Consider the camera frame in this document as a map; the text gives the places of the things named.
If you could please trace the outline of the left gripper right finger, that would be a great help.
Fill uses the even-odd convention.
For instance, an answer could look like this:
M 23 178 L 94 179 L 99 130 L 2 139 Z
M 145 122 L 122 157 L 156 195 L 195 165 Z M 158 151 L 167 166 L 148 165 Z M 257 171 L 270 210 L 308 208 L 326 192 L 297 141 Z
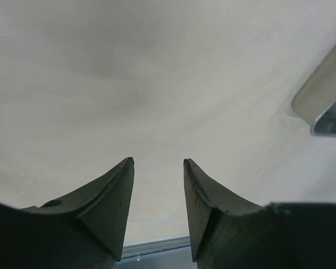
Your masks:
M 185 159 L 183 168 L 190 245 L 192 259 L 196 262 L 220 215 L 240 216 L 262 207 L 212 179 L 192 159 Z

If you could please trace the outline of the beige cloth wrap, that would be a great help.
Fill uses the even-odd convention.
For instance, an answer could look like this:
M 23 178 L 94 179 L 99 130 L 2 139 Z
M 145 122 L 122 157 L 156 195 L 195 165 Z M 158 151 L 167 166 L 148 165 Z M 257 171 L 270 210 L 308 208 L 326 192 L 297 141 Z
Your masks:
M 125 244 L 188 234 L 183 161 L 260 205 L 336 202 L 336 138 L 291 100 L 336 1 L 0 1 L 0 202 L 135 163 Z

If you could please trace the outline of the stainless steel instrument tray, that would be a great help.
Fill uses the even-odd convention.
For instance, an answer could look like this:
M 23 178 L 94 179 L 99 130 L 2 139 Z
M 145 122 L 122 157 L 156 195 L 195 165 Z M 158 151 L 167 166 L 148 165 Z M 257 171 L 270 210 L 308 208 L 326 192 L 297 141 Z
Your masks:
M 336 137 L 336 45 L 296 93 L 291 108 L 311 135 Z

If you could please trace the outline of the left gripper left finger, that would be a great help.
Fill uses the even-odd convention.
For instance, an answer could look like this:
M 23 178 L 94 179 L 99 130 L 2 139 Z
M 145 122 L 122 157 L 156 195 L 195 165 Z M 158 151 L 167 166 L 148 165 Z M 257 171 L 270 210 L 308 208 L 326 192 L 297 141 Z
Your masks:
M 23 212 L 76 219 L 120 261 L 134 182 L 134 160 L 127 157 L 104 175 L 40 207 Z

